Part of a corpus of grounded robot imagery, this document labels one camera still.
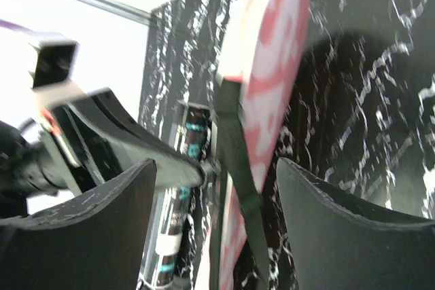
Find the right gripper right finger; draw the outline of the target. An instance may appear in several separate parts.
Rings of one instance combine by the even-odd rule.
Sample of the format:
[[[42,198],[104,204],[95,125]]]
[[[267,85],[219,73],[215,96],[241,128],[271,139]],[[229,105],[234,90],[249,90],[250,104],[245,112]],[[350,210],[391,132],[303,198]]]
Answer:
[[[300,289],[434,288],[434,221],[348,194],[287,158],[277,183]]]

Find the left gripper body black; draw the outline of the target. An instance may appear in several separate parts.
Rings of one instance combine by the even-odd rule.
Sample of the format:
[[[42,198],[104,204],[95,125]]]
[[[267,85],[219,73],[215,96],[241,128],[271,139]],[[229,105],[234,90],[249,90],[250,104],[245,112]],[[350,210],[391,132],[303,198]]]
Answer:
[[[1,218],[26,216],[29,197],[64,189],[78,196],[122,172],[109,142],[70,105],[44,109],[38,140],[30,143],[22,133],[34,123],[1,123]]]

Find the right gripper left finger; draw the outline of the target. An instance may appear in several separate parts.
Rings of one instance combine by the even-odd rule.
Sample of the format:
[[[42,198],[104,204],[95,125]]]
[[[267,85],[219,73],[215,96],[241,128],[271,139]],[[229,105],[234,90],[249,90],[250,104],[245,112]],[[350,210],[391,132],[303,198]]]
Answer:
[[[2,289],[135,289],[156,165],[29,217],[1,220]]]

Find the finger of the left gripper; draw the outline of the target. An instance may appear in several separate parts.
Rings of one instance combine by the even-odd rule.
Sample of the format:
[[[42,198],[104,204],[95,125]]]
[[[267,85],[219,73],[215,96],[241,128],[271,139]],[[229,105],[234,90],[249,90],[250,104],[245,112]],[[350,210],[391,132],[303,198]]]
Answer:
[[[194,161],[136,123],[109,88],[74,99],[67,106],[86,127],[115,147],[124,165],[154,160],[157,188],[198,187],[216,177],[212,163]]]

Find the black shuttlecock tube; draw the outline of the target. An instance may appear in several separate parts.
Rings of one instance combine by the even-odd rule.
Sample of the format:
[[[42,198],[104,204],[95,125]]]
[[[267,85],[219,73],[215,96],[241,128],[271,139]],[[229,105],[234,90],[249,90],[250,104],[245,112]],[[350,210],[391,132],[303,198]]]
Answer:
[[[209,129],[209,110],[204,105],[179,101],[169,145],[178,153],[201,161]],[[138,289],[170,289],[184,237],[193,185],[170,175],[169,187],[158,190],[139,271]]]

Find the pink sport racket bag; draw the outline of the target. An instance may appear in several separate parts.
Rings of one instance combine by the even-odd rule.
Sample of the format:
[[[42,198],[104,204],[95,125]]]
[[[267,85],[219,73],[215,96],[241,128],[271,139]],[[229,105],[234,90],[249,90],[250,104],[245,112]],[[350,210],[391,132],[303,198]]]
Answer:
[[[209,266],[197,287],[231,289],[249,245],[257,289],[268,288],[269,256],[262,189],[298,74],[309,0],[237,0],[220,55],[213,104],[213,157],[220,165]]]

